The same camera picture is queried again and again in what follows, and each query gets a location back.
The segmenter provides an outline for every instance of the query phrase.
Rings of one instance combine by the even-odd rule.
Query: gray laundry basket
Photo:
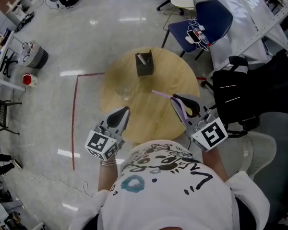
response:
[[[18,65],[41,69],[47,60],[48,53],[36,41],[30,41],[23,43],[23,51],[18,56]]]

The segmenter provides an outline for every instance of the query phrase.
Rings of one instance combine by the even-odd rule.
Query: sneaker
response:
[[[12,163],[13,163],[13,165],[14,165],[16,168],[22,169],[23,167],[22,167],[22,166],[20,165],[20,163],[16,160],[15,156],[14,156],[12,153],[10,153],[9,155],[10,155],[11,158],[12,158]]]
[[[71,7],[73,8],[75,5],[76,5],[76,3],[77,2],[79,2],[80,0],[75,0],[74,2],[73,2],[73,4],[71,5]]]

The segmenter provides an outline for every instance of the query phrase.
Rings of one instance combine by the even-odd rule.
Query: round wooden table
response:
[[[135,54],[152,50],[154,73],[137,76]],[[129,100],[117,94],[120,86],[130,92]],[[197,79],[189,65],[178,55],[162,48],[142,47],[117,59],[106,71],[101,92],[103,113],[116,107],[130,107],[131,115],[123,136],[134,143],[156,139],[172,140],[185,131],[170,99],[152,90],[172,95],[188,93],[199,96]]]

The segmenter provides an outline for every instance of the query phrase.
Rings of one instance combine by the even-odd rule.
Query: bracelet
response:
[[[103,161],[103,160],[100,160],[100,165],[104,165],[104,166],[112,166],[112,165],[116,165],[116,160],[113,160],[113,161]]]

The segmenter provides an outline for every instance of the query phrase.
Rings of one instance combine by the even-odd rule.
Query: smartphone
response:
[[[187,31],[187,34],[190,38],[192,38],[193,42],[199,43],[201,41],[194,31]]]

